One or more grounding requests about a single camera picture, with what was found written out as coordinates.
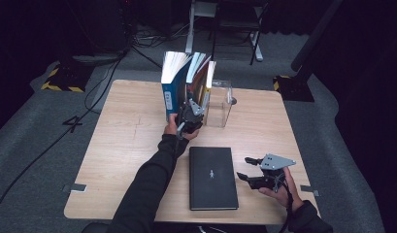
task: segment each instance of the metal gripper jaw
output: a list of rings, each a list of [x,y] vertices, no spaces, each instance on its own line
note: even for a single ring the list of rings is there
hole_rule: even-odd
[[[276,156],[268,153],[263,159],[254,159],[246,157],[246,163],[252,165],[260,165],[260,169],[263,173],[262,177],[253,177],[238,173],[238,178],[248,182],[251,189],[259,189],[260,187],[267,187],[275,192],[285,181],[285,173],[283,172],[283,167],[294,165],[296,162],[287,158]]]

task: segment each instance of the black sleeve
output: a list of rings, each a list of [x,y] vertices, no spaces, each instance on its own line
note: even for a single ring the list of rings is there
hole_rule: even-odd
[[[304,201],[304,205],[292,215],[288,230],[295,233],[333,232],[332,226],[317,215],[316,208],[310,201]]]
[[[177,140],[175,135],[162,135],[158,152],[138,170],[116,210],[108,233],[150,232],[177,159],[184,153],[188,142]]]

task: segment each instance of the transparent container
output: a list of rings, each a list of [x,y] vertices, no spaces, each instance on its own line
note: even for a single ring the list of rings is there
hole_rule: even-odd
[[[233,105],[237,103],[232,95],[231,81],[213,80],[210,102],[205,112],[204,125],[223,128]]]

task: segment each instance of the wooden table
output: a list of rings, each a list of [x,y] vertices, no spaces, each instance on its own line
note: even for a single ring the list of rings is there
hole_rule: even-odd
[[[204,126],[189,143],[201,147],[230,147],[234,170],[261,176],[247,156],[263,158],[273,153],[297,162],[290,170],[302,199],[316,206],[314,195],[300,185],[310,185],[281,96],[275,91],[233,90],[225,128]],[[156,151],[166,125],[160,83],[115,81],[99,117],[76,183],[85,192],[72,192],[65,207],[70,218],[112,219],[138,168]],[[236,176],[240,208],[234,211],[189,210],[188,149],[179,158],[174,176],[161,201],[156,221],[282,224],[285,208]]]

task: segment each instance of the blue book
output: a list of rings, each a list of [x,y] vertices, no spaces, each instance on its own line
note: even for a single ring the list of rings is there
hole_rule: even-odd
[[[167,121],[169,114],[176,114],[185,100],[185,79],[190,63],[191,56],[185,52],[165,52],[161,84]]]

